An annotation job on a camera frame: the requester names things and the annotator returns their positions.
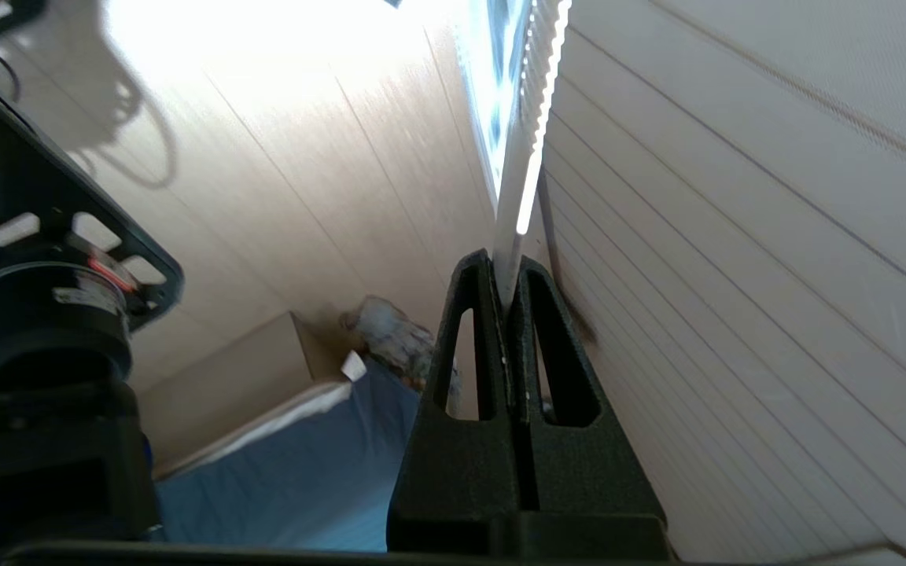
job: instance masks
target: black cable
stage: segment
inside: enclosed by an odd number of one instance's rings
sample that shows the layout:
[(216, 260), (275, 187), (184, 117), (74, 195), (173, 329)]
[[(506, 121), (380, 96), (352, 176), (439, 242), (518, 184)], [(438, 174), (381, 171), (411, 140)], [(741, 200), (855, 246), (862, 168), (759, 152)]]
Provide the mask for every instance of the black cable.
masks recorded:
[(16, 72), (12, 68), (12, 65), (9, 64), (9, 61), (5, 60), (2, 55), (0, 55), (0, 65), (2, 65), (2, 68), (4, 68), (6, 72), (8, 72), (9, 79), (13, 83), (13, 90), (12, 94), (10, 94), (9, 96), (9, 99), (13, 101), (13, 103), (18, 103), (21, 94), (19, 75), (16, 75)]

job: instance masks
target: blue cloth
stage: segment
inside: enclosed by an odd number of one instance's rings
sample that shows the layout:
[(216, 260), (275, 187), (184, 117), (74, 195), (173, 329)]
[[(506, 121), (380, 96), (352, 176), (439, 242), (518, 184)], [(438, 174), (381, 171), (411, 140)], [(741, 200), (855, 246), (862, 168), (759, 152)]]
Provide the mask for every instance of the blue cloth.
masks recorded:
[(169, 542), (385, 552), (418, 394), (367, 361), (352, 397), (156, 487)]

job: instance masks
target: cylindrical motor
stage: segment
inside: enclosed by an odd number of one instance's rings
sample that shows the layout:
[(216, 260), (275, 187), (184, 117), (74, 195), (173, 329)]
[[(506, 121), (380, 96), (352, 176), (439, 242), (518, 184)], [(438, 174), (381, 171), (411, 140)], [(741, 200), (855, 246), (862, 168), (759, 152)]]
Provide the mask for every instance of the cylindrical motor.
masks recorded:
[(0, 269), (0, 393), (125, 379), (125, 309), (121, 290), (80, 265)]

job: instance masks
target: white paneled wall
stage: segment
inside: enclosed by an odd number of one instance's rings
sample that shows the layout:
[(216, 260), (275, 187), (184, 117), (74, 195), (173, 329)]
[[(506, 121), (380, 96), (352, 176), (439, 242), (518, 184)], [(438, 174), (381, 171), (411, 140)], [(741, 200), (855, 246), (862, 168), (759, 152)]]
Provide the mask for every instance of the white paneled wall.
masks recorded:
[(906, 1), (880, 4), (569, 15), (557, 276), (683, 559), (906, 547)]

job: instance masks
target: beige wall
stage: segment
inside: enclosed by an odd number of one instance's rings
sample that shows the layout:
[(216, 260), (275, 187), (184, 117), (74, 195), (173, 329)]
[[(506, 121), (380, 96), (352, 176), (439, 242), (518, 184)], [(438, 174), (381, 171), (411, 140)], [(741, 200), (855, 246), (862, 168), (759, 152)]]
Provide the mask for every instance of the beige wall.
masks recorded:
[(906, 547), (906, 2), (569, 17), (557, 275), (680, 556)]

